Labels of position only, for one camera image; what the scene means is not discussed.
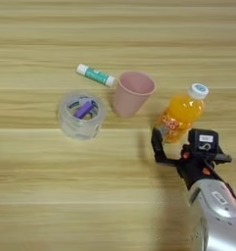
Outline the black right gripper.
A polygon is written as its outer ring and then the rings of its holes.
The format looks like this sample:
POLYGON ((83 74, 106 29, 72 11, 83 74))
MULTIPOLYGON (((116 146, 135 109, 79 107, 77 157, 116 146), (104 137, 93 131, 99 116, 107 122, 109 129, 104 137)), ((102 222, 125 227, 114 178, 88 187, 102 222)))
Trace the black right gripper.
MULTIPOLYGON (((151 144, 154 150, 155 161, 170 166, 177 166, 177 171, 185 181, 187 189, 190 189, 195 182, 201 179, 220 180, 219 175, 197 153, 192 153, 187 146, 184 146, 181 150, 181 158, 179 160, 168 158, 164 151, 162 135, 156 128, 152 131, 151 144)), ((216 154, 214 159, 221 163, 230 163, 232 161, 231 156, 225 154, 216 154)))

